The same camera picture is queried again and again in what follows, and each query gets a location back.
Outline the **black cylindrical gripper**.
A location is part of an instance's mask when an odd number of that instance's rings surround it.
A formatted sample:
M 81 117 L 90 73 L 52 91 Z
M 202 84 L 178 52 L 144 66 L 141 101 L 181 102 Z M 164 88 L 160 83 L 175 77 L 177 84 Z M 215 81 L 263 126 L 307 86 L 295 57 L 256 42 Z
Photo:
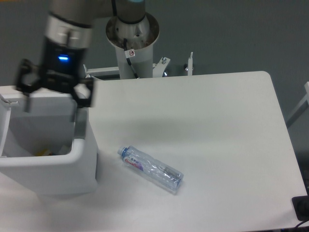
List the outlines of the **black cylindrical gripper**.
M 45 37 L 40 67 L 28 59 L 22 59 L 17 69 L 15 89 L 25 96 L 24 111 L 30 112 L 30 95 L 40 87 L 71 94 L 76 102 L 71 122 L 75 121 L 78 109 L 91 107 L 95 79 L 79 77 L 85 52 L 85 48 L 67 47 Z M 32 74 L 35 79 L 27 80 L 27 76 Z M 79 84 L 89 91 L 87 97 L 81 97 L 81 93 L 75 90 Z

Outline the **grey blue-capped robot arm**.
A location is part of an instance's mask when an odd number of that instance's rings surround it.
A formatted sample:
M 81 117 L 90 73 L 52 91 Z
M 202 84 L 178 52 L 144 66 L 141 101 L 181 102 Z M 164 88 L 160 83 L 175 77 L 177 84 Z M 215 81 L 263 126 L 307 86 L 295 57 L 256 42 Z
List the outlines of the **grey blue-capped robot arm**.
M 140 52 L 151 48 L 158 37 L 157 21 L 145 10 L 143 0 L 54 0 L 51 3 L 41 61 L 20 62 L 15 87 L 26 97 L 30 110 L 33 92 L 45 88 L 70 94 L 76 108 L 90 107 L 92 97 L 80 98 L 79 84 L 94 91 L 94 78 L 82 78 L 79 69 L 91 43 L 93 23 L 108 18 L 106 35 L 115 47 L 122 79 L 149 78 L 153 75 L 153 55 Z

